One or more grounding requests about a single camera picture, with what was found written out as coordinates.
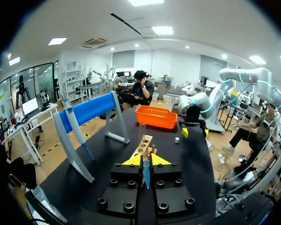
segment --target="man sitting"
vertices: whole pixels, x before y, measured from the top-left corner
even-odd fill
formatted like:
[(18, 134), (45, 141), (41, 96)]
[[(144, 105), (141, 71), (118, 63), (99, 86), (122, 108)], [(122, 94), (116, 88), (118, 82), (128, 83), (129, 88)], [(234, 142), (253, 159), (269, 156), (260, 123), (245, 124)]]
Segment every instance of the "man sitting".
[[(259, 146), (264, 145), (266, 143), (266, 141), (268, 140), (272, 130), (275, 128), (275, 126), (277, 124), (277, 121), (275, 120), (274, 109), (275, 109), (275, 107), (272, 104), (268, 104), (267, 105), (268, 113), (263, 114), (260, 117), (260, 119), (256, 122), (256, 124), (250, 123), (251, 128), (258, 128), (256, 134), (241, 128), (236, 132), (234, 137), (229, 142), (230, 146), (222, 147), (222, 149), (225, 152), (233, 155), (235, 147), (241, 139), (248, 141), (248, 142), (252, 143), (253, 145), (256, 145), (256, 144), (259, 144)], [(276, 135), (277, 135), (277, 128), (275, 129), (275, 131), (273, 132), (273, 134), (271, 136), (272, 142), (275, 142)], [(253, 149), (253, 153), (251, 154), (251, 157), (257, 156), (259, 154), (260, 150), (261, 150), (260, 148)]]
[(141, 105), (150, 105), (154, 92), (154, 84), (151, 81), (147, 81), (147, 75), (144, 71), (138, 70), (134, 74), (136, 83), (132, 87), (132, 94), (137, 100), (137, 105), (131, 102), (123, 103), (123, 110), (129, 108), (139, 108)]

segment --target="white shelving unit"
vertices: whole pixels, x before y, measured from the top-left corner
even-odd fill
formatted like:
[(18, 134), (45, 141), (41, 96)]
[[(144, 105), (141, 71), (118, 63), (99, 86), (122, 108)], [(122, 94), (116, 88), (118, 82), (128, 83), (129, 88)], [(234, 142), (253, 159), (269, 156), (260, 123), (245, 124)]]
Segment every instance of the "white shelving unit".
[(75, 89), (82, 86), (83, 81), (86, 83), (86, 79), (85, 65), (72, 67), (62, 73), (63, 89), (70, 101), (78, 100), (81, 97), (79, 94), (81, 91), (76, 91)]

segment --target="shoe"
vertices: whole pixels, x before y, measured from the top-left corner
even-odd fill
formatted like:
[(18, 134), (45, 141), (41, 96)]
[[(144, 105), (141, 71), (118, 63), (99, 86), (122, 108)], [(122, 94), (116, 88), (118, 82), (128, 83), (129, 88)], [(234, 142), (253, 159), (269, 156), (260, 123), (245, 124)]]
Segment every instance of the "shoe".
[(233, 148), (232, 146), (229, 146), (229, 147), (222, 147), (222, 150), (223, 150), (224, 152), (227, 152), (227, 153), (233, 155), (235, 148)]

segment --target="glass wall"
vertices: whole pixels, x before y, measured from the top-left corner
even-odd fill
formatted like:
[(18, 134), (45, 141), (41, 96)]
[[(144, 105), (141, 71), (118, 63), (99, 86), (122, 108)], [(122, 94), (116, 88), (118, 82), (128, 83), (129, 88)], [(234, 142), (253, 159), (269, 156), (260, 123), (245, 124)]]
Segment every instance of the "glass wall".
[(33, 68), (26, 69), (11, 76), (10, 86), (13, 107), (16, 111), (24, 102), (27, 102), (36, 96)]
[(53, 88), (53, 64), (48, 63), (34, 68), (36, 82), (36, 93), (46, 92), (49, 95), (50, 102), (55, 102)]
[(14, 115), (14, 110), (10, 97), (10, 78), (0, 83), (0, 117), (6, 119), (10, 124), (10, 119)]

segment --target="yellow black safety tape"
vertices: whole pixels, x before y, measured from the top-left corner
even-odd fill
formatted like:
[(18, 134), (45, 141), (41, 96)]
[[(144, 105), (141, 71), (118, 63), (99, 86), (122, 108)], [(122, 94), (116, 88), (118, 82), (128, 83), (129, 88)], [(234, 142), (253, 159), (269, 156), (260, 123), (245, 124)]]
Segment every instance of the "yellow black safety tape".
[[(90, 123), (91, 121), (93, 121), (95, 118), (93, 118), (92, 120), (86, 122), (85, 124), (81, 125), (80, 127), (81, 127), (81, 128), (84, 127), (85, 125), (87, 125), (88, 123)], [(86, 134), (86, 133), (84, 133), (84, 132), (83, 132), (83, 134), (84, 134), (86, 137), (88, 137), (88, 138), (91, 137), (91, 135), (88, 135), (88, 134)], [(43, 155), (41, 155), (41, 157), (44, 157), (45, 155), (47, 155), (50, 151), (52, 151), (54, 148), (56, 148), (56, 147), (59, 146), (60, 144), (61, 144), (61, 142), (58, 142), (57, 144), (55, 144), (55, 145), (54, 145), (52, 148), (50, 148), (47, 152), (45, 152)]]

